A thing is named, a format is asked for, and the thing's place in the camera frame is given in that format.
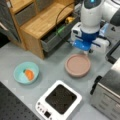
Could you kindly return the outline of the blue and white gripper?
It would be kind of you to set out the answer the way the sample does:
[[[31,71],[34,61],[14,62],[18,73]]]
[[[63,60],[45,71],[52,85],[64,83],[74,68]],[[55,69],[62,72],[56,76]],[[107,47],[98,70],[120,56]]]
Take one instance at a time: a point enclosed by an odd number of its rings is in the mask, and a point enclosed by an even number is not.
[[[73,31],[72,41],[74,47],[83,51],[92,49],[98,52],[105,52],[109,46],[109,41],[103,36],[100,36],[98,32],[87,34],[84,32]]]

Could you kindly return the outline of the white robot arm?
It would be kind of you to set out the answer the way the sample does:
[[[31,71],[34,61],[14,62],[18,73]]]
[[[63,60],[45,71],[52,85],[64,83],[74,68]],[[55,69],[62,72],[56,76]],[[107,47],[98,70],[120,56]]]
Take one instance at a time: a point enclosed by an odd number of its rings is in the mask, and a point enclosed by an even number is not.
[[[92,49],[104,53],[110,42],[100,35],[102,20],[120,26],[120,0],[84,0],[80,21],[71,29],[72,45],[83,51]]]

